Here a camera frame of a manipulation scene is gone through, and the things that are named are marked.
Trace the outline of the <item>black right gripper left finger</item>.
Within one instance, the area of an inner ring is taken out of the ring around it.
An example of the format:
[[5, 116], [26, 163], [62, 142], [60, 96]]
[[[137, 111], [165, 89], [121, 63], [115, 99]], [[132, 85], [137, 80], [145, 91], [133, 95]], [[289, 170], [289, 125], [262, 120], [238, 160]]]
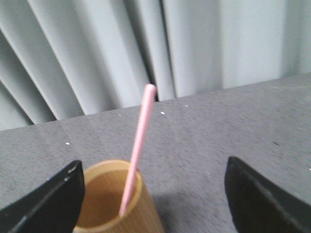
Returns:
[[85, 195], [80, 160], [74, 160], [28, 195], [0, 211], [2, 233], [71, 233]]

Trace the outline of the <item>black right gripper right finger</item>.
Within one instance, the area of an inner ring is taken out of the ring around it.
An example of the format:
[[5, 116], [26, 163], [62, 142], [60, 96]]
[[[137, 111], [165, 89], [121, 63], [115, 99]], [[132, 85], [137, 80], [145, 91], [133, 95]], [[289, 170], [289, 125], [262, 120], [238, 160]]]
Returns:
[[228, 158], [224, 183], [237, 232], [311, 231], [311, 206], [262, 176], [240, 158]]

